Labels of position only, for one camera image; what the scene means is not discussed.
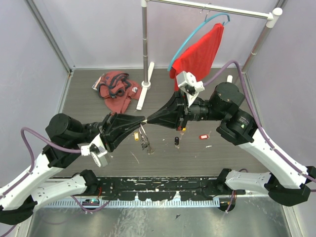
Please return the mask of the black tag key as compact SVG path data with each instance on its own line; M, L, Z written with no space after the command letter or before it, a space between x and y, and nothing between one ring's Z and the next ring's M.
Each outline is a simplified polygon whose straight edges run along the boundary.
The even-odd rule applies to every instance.
M179 144L180 144L180 138L179 137L175 137L174 139L174 146L175 148L179 148Z

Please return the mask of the metal keyring with keys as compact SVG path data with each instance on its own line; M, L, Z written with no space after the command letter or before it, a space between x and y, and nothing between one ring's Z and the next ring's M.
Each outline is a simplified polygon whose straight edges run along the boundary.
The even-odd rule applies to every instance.
M152 155L155 150L154 148L152 147L150 141L149 141L149 138L146 134L146 131L144 129L144 125L147 123L146 120L142 121L140 123L140 127L138 129L139 133L140 133L140 137L141 137L141 147L142 147L142 150L146 150L147 154L149 155Z

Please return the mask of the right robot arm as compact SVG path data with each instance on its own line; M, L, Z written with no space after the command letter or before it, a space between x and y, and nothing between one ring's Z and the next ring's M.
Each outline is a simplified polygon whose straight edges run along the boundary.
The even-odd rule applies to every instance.
M224 168L216 179L218 192L226 195L235 190L255 191L284 206L306 202L312 192L307 184L310 177L316 176L315 167L303 166L292 158L284 161L271 139L262 136L254 117L240 109L244 99L239 88L230 82L218 84L209 100L198 97L191 105L184 93L178 91L147 118L147 123L180 131L188 121L219 121L216 131L221 137L253 155L268 172Z

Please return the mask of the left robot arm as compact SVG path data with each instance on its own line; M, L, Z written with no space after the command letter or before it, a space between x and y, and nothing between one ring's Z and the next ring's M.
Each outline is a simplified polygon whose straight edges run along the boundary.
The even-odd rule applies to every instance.
M31 165L0 189L0 222L17 225L56 200L95 195L99 181L92 170L55 185L41 185L80 156L92 157L98 167L108 165L110 153L144 124L144 116L110 113L102 122L82 124L66 114L56 114L45 129L48 139L23 127L21 136L31 155Z

